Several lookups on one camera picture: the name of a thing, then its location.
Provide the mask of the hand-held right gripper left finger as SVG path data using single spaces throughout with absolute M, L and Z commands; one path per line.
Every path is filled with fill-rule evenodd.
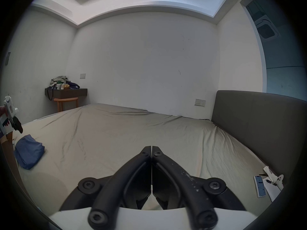
M 90 207 L 90 227 L 115 228 L 120 207 L 141 210 L 151 195 L 151 164 L 151 146 L 146 146 L 114 175 L 80 180 L 59 211 Z

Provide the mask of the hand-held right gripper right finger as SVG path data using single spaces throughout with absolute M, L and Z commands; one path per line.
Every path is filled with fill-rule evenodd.
M 163 210 L 185 208 L 195 230 L 217 225 L 214 208 L 246 211 L 224 180 L 190 175 L 157 146 L 152 147 L 152 193 Z

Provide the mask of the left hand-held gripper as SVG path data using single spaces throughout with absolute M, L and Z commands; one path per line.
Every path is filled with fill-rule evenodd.
M 21 122 L 17 118 L 18 108 L 14 106 L 10 96 L 5 97 L 4 106 L 7 108 L 8 116 L 0 117 L 1 135 L 7 135 L 13 130 L 23 133 Z

